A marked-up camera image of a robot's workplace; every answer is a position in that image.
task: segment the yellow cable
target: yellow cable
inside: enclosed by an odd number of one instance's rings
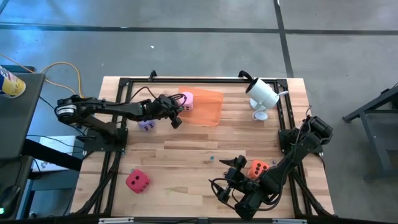
[[[23,69],[27,70],[27,71],[30,72],[30,73],[35,73],[35,72],[33,72],[32,70],[28,69],[27,67],[21,65],[20,63],[14,61],[13,59],[11,59],[11,58],[5,56],[4,54],[0,54],[0,56],[2,56],[2,57],[4,57],[4,58],[6,58],[6,59],[8,59],[8,60],[10,60],[10,61],[12,61],[12,62],[14,62],[16,65],[21,66]],[[44,67],[44,68],[40,71],[40,73],[42,73],[42,72],[44,72],[44,71],[47,71],[49,68],[51,68],[51,67],[54,66],[54,65],[59,65],[59,64],[69,65],[69,66],[73,67],[73,68],[76,70],[76,72],[77,72],[77,77],[78,77],[79,95],[80,95],[80,97],[83,98],[84,96],[81,94],[80,72],[79,72],[79,70],[76,68],[76,66],[72,65],[71,63],[68,63],[68,62],[55,62],[55,63],[52,63],[51,65],[47,65],[46,67]],[[51,83],[51,84],[53,84],[53,85],[55,85],[55,86],[59,86],[59,87],[62,87],[62,88],[66,88],[67,90],[70,90],[73,94],[77,95],[77,93],[76,93],[72,88],[70,88],[70,87],[68,87],[68,86],[65,86],[65,85],[61,85],[61,84],[58,84],[58,83],[51,82],[51,81],[48,80],[48,79],[45,79],[45,81],[46,81],[46,82],[49,82],[49,83]]]

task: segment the wooden table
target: wooden table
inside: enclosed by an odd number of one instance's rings
[[[114,101],[119,78],[104,77],[99,98]],[[309,106],[304,81],[301,78],[290,78],[288,84],[295,124],[300,126]],[[119,166],[112,216],[238,217],[234,210],[219,202],[210,189],[208,179],[223,177],[223,172],[228,169],[218,160],[244,155],[248,160],[244,169],[247,172],[254,159],[269,165],[282,159],[277,140],[277,131],[280,129],[277,110],[268,110],[269,118],[266,121],[253,121],[253,110],[244,93],[248,84],[135,83],[133,92],[148,86],[155,95],[172,95],[182,85],[224,93],[219,125],[208,127],[185,122],[178,129],[173,129],[170,120],[163,119],[156,122],[156,130],[147,133],[140,131],[136,122],[128,121],[129,139],[126,154]],[[147,98],[150,98],[150,94],[143,90],[133,101]],[[282,98],[282,107],[285,109],[284,102]],[[97,114],[96,117],[105,122],[111,121],[108,115]],[[83,161],[72,211],[81,208],[97,187],[103,159],[103,152],[94,152]],[[303,164],[309,189],[326,210],[333,213],[321,160],[308,155]],[[151,179],[151,184],[142,194],[135,194],[125,184],[131,169],[140,169]],[[239,192],[235,192],[235,195],[238,200],[242,197]],[[106,205],[107,196],[108,188],[104,191],[101,209]],[[300,190],[298,199],[300,208],[304,211]],[[294,217],[289,183],[284,186],[278,206],[268,212],[257,212],[254,218],[264,217]]]

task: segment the yellow can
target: yellow can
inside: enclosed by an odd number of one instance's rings
[[[0,66],[0,96],[15,98],[21,96],[25,89],[24,81]]]

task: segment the concrete floor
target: concrete floor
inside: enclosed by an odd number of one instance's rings
[[[286,29],[397,30],[395,0],[279,0]],[[277,29],[272,0],[10,0],[2,23],[116,27],[212,27]],[[68,32],[0,30],[1,52],[42,68],[66,61],[82,74],[83,94],[97,96],[105,75],[233,76],[240,70],[259,77],[286,77],[279,34],[186,32]],[[287,35],[294,77],[304,78],[319,115],[334,128],[325,146],[326,176],[335,213],[341,217],[398,222],[398,179],[363,181],[374,169],[362,124],[341,117],[398,82],[396,35]],[[0,58],[0,63],[9,63]],[[76,74],[54,67],[48,77],[74,86]],[[70,92],[45,84],[42,96],[53,105]],[[43,126],[51,127],[48,132]],[[39,102],[30,134],[74,134]],[[36,195],[39,216],[58,214],[42,207],[52,198]]]

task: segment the orange die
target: orange die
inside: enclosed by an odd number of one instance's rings
[[[262,171],[267,170],[269,165],[262,161],[253,161],[248,172],[248,177],[251,179],[257,178]]]

